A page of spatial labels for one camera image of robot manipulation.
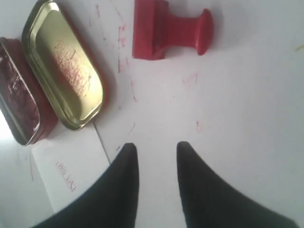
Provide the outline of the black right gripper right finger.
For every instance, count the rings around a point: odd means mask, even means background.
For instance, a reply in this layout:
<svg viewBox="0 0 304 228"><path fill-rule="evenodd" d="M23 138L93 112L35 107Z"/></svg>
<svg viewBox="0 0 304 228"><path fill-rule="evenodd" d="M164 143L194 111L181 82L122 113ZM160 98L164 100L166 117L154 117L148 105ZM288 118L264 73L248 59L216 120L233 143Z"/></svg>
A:
<svg viewBox="0 0 304 228"><path fill-rule="evenodd" d="M296 228L220 178L188 142L177 144L181 204L189 228Z"/></svg>

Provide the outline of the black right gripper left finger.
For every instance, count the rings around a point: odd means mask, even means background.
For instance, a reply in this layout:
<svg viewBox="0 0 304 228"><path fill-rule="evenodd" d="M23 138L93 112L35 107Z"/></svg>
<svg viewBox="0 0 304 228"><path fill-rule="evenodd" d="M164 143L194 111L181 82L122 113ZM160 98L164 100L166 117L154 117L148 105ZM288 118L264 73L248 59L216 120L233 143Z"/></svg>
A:
<svg viewBox="0 0 304 228"><path fill-rule="evenodd" d="M138 207L138 156L126 143L104 174L77 200L38 228L133 228Z"/></svg>

